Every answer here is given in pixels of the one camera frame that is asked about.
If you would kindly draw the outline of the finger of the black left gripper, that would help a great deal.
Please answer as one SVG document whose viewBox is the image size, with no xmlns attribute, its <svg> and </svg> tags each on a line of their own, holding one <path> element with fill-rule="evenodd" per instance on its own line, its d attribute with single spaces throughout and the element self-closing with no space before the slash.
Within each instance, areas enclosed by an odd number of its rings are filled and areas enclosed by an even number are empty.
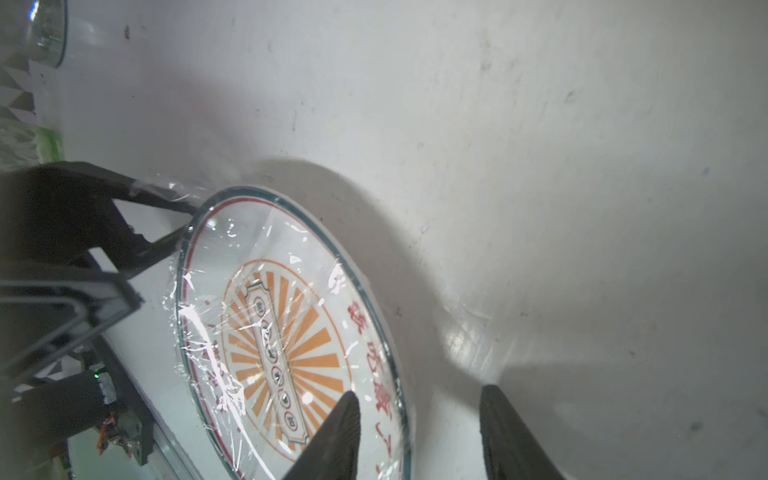
<svg viewBox="0 0 768 480">
<path fill-rule="evenodd" d="M 1 259 L 79 264 L 100 248 L 114 264 L 156 264 L 173 253 L 180 229 L 151 242 L 136 233 L 117 200 L 177 213 L 195 207 L 175 192 L 85 162 L 60 162 L 1 175 Z"/>
</svg>

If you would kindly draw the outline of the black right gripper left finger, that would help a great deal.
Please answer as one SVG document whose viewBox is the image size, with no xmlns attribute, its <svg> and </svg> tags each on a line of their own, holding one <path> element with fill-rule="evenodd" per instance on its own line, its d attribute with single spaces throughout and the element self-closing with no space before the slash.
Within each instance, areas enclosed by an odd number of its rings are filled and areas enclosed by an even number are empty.
<svg viewBox="0 0 768 480">
<path fill-rule="evenodd" d="M 360 437 L 359 400 L 347 391 L 283 479 L 356 479 Z"/>
</svg>

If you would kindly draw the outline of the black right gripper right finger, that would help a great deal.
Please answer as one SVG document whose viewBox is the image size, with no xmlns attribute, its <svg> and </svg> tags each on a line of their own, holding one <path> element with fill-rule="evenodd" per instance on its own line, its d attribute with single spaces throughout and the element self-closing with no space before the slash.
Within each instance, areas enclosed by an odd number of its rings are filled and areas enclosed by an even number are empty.
<svg viewBox="0 0 768 480">
<path fill-rule="evenodd" d="M 499 386 L 482 387 L 479 419 L 488 479 L 564 479 Z"/>
</svg>

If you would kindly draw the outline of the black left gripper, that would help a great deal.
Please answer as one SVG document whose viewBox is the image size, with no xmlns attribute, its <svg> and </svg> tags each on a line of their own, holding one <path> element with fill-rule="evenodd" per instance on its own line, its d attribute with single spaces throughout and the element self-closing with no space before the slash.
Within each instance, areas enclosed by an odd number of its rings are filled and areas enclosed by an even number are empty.
<svg viewBox="0 0 768 480">
<path fill-rule="evenodd" d="M 36 255 L 1 258 L 1 381 L 20 384 L 143 303 L 130 279 L 170 256 L 178 228 L 151 242 L 132 230 L 98 240 L 34 243 Z M 139 466 L 153 453 L 153 414 L 105 341 L 83 372 L 1 399 L 1 477 L 31 479 L 69 438 L 98 430 Z"/>
</svg>

